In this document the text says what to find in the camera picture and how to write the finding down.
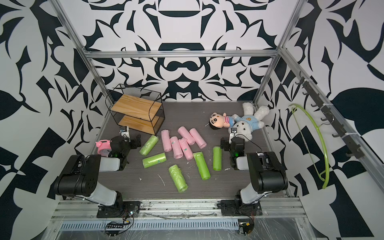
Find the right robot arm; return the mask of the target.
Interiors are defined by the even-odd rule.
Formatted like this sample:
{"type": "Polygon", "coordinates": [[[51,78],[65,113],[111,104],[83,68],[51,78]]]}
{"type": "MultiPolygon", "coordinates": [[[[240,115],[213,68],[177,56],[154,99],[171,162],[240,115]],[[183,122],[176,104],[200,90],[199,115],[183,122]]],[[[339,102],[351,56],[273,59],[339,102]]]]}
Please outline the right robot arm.
{"type": "Polygon", "coordinates": [[[288,188],[286,171],[274,152],[245,153],[245,140],[238,137],[221,138],[220,147],[230,153],[232,168],[250,174],[250,183],[235,196],[237,207],[256,204],[267,195],[288,188]]]}

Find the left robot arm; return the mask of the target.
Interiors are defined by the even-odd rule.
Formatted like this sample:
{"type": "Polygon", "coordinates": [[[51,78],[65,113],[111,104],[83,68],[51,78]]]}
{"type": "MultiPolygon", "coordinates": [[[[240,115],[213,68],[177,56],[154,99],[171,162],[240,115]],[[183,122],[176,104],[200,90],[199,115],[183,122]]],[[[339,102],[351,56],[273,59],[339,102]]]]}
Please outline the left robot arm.
{"type": "Polygon", "coordinates": [[[72,155],[54,183],[54,191],[63,198],[81,198],[103,207],[122,204],[121,194],[99,183],[99,173],[118,172],[128,164],[130,150],[141,147],[141,136],[119,135],[96,142],[94,155],[72,155]]]}

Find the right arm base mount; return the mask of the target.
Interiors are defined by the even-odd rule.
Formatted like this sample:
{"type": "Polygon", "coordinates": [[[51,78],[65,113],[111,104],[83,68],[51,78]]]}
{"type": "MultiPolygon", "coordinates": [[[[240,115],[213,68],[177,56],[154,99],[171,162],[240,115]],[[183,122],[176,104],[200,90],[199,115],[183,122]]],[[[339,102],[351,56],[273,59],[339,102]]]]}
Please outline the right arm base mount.
{"type": "Polygon", "coordinates": [[[263,215],[263,211],[259,203],[245,205],[240,204],[237,200],[221,200],[217,204],[217,207],[221,210],[222,215],[226,217],[258,217],[263,215]]]}

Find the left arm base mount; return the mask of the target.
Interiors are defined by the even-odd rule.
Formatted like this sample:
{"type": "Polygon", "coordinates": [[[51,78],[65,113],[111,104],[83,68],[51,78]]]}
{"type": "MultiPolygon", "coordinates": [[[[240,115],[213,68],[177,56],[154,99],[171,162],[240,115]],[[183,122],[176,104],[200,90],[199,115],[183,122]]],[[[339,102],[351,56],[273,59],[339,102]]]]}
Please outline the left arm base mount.
{"type": "Polygon", "coordinates": [[[121,203],[115,203],[109,207],[99,206],[97,218],[125,218],[129,217],[130,215],[136,217],[140,212],[140,206],[140,201],[125,201],[121,203]]]}

